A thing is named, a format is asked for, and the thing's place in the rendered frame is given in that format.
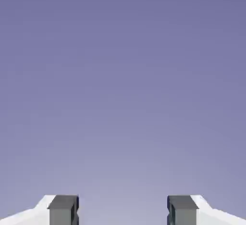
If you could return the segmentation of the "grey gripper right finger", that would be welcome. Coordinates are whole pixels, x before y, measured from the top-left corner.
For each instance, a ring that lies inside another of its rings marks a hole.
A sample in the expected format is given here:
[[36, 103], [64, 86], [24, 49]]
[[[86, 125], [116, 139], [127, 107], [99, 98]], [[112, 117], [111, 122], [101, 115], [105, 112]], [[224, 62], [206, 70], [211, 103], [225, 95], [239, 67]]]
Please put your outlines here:
[[169, 195], [167, 225], [246, 225], [246, 219], [212, 208], [201, 195]]

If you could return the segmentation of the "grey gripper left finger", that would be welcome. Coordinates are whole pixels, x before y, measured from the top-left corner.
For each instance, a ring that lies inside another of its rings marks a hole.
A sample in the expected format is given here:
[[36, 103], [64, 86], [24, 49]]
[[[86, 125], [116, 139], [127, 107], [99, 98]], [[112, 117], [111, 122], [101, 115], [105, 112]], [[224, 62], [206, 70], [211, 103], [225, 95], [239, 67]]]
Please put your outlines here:
[[45, 195], [32, 208], [0, 219], [0, 225], [79, 225], [79, 196]]

